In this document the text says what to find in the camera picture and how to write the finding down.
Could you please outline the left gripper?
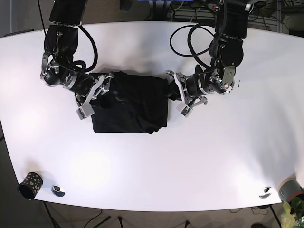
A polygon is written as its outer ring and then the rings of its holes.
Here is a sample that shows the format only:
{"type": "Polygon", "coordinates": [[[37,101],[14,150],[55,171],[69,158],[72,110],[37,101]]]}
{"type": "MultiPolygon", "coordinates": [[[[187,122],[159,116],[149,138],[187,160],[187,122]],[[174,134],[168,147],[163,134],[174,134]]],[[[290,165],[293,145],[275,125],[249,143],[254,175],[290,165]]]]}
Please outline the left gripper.
{"type": "Polygon", "coordinates": [[[185,76],[171,70],[167,70],[166,74],[172,78],[168,85],[167,97],[173,101],[180,101],[176,108],[181,115],[188,117],[194,107],[208,104],[205,93],[199,88],[198,76],[185,76]]]}

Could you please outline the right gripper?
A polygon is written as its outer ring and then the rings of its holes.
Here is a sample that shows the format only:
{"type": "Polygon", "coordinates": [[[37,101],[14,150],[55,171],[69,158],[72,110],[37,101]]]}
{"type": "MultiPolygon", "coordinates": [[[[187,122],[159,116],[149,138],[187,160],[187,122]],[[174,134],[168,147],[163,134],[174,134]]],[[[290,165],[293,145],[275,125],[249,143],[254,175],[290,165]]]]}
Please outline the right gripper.
{"type": "Polygon", "coordinates": [[[90,102],[96,100],[99,95],[104,95],[110,91],[114,73],[76,74],[75,76],[75,96],[78,103],[76,113],[83,120],[95,113],[90,102]]]}

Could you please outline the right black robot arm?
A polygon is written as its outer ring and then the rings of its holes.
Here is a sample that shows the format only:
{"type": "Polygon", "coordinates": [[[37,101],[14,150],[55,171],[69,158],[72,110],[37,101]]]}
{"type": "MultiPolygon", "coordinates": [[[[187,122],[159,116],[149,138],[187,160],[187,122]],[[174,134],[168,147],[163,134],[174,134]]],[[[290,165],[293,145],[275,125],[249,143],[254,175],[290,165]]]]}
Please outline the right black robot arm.
{"type": "Polygon", "coordinates": [[[48,29],[44,29],[44,53],[42,57],[40,78],[48,86],[61,85],[74,93],[80,119],[92,116],[95,112],[90,102],[110,90],[114,77],[112,72],[106,74],[92,73],[98,61],[95,41],[82,26],[86,9],[85,0],[56,0],[52,8],[48,29]],[[78,47],[78,31],[81,30],[92,44],[94,59],[91,66],[83,60],[74,60],[78,47]]]}

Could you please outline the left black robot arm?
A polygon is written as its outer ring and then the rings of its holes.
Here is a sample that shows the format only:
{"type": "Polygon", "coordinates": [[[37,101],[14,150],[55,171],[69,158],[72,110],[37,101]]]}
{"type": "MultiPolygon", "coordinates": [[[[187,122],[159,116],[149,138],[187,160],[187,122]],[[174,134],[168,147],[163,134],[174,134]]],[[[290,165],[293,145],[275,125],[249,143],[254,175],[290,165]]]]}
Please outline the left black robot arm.
{"type": "Polygon", "coordinates": [[[191,41],[194,31],[204,28],[203,23],[191,25],[188,32],[188,56],[197,61],[194,74],[186,76],[167,71],[174,80],[169,84],[168,97],[180,101],[177,109],[183,116],[188,116],[200,104],[206,105],[208,94],[230,93],[236,68],[244,57],[243,40],[247,37],[248,18],[254,3],[250,0],[220,0],[214,8],[217,11],[215,32],[207,49],[197,53],[191,41]]]}

